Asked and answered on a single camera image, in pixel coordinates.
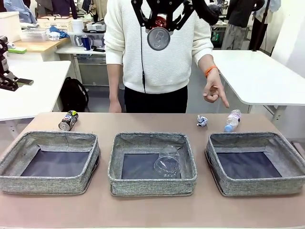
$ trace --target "white desk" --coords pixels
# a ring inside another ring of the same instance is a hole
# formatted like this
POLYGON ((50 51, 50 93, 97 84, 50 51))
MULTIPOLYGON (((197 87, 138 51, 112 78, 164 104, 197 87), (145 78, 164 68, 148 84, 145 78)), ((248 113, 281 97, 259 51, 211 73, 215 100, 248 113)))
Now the white desk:
POLYGON ((288 105, 305 106, 305 79, 264 53, 216 50, 213 56, 240 101, 268 106, 274 123, 288 105))
POLYGON ((88 54, 88 55, 106 55, 104 52, 96 52, 92 49, 89 51, 84 50, 83 47, 72 46, 68 43, 55 51, 57 54, 88 54))
POLYGON ((33 85, 24 85, 15 92, 0 89, 0 121, 6 121, 12 135, 17 136, 12 120, 33 118, 53 110, 71 62, 8 61, 15 76, 34 80, 33 85))

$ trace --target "cable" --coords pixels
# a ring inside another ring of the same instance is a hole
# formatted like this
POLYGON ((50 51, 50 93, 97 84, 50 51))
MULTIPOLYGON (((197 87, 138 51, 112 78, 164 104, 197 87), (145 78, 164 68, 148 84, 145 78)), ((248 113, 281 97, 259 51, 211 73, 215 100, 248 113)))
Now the cable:
POLYGON ((265 53, 266 53, 266 50, 267 50, 267 29, 268 29, 268 28, 266 28, 265 53))
POLYGON ((142 83, 143 83, 143 87, 144 87, 144 93, 146 94, 146 89, 145 89, 145 73, 144 73, 144 66, 143 66, 143 41, 142 41, 142 27, 140 27, 140 34, 141 34, 142 83))

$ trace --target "water bottle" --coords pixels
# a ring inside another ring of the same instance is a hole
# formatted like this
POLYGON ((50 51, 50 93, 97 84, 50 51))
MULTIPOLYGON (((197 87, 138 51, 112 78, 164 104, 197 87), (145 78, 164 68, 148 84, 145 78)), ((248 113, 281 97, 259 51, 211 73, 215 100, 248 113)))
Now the water bottle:
POLYGON ((233 110, 230 115, 227 117, 226 125, 224 127, 225 132, 232 132, 237 128, 242 113, 240 110, 233 110))

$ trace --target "wooden tabletop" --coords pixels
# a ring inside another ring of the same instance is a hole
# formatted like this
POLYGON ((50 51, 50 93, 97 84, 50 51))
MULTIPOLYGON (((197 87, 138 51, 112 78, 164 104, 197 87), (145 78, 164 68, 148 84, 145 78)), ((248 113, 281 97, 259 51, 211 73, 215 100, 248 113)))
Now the wooden tabletop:
POLYGON ((62 38, 59 41, 46 41, 46 42, 14 42, 16 47, 26 48, 28 52, 45 52, 53 47, 67 43, 70 38, 62 38))
MULTIPOLYGON (((64 113, 38 115, 24 131, 56 130, 64 113)), ((227 114, 80 113, 73 131, 99 137, 101 161, 88 190, 79 196, 25 196, 0 193, 0 225, 23 228, 223 227, 278 228, 305 225, 305 193, 281 197, 223 197, 208 168, 204 150, 208 135, 224 129, 227 114), (198 171, 188 197, 114 197, 107 167, 118 132, 180 132, 189 137, 198 171)), ((277 129, 263 116, 244 114, 238 132, 277 129)))

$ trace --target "person in background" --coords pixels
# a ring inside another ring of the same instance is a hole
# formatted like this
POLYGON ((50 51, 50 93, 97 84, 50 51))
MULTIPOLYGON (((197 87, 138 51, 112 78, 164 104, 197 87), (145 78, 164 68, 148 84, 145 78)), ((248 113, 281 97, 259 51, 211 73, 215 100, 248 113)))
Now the person in background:
MULTIPOLYGON (((176 11, 182 12, 182 9, 181 5, 176 11)), ((142 11, 149 15, 151 9, 147 1, 143 1, 142 11)), ((148 45, 145 28, 140 27, 129 0, 108 1, 105 23, 109 112, 122 111, 118 90, 123 63, 126 112, 185 113, 193 59, 203 77, 207 77, 204 99, 214 103, 221 98, 229 107, 212 56, 210 26, 195 12, 180 30, 173 32, 171 42, 162 51, 155 51, 148 45)))
POLYGON ((251 12, 261 9, 263 5, 264 0, 230 0, 226 17, 229 23, 224 35, 223 50, 241 49, 251 12))
POLYGON ((0 0, 0 12, 6 12, 6 9, 4 8, 3 0, 0 0))
POLYGON ((12 11, 19 12, 20 22, 25 22, 30 24, 37 23, 34 15, 22 0, 4 0, 3 3, 7 12, 12 12, 12 11))
POLYGON ((31 0, 23 0, 24 5, 26 5, 28 8, 30 8, 31 0))
POLYGON ((280 9, 281 0, 270 0, 268 14, 267 14, 267 17, 264 22, 263 31, 260 34, 260 36, 258 37, 259 30, 262 26, 262 21, 263 21, 263 16, 264 16, 266 6, 267 6, 267 0, 265 1, 264 6, 260 10, 253 13, 254 22, 253 22, 253 27, 252 27, 252 35, 251 35, 251 40, 250 40, 250 44, 249 44, 249 50, 254 49, 255 42, 257 39, 258 39, 258 44, 257 44, 256 49, 259 50, 259 48, 262 46, 268 24, 271 23, 271 21, 272 21, 273 13, 277 12, 280 9))

